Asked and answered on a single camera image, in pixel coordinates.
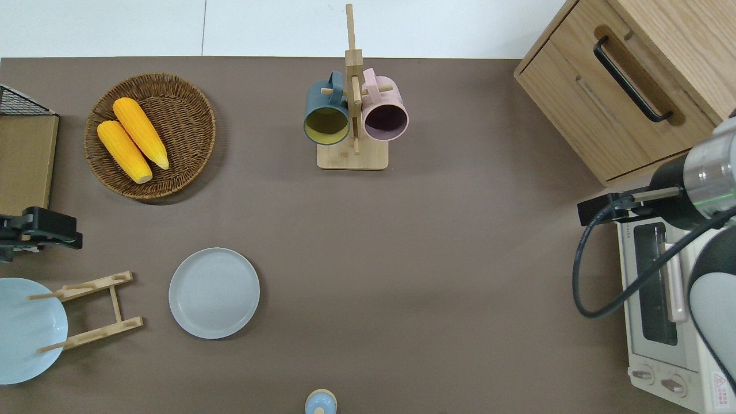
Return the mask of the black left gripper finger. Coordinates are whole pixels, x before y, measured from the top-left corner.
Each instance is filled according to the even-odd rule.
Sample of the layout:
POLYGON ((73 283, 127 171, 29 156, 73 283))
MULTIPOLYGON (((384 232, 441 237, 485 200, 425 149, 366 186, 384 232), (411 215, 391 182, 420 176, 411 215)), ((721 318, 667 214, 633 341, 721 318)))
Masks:
POLYGON ((10 263, 20 242, 21 229, 14 225, 14 217, 1 216, 1 262, 10 263))
POLYGON ((79 250, 83 236, 77 231, 75 217, 42 207, 29 207, 22 212, 22 236, 34 246, 57 244, 79 250))

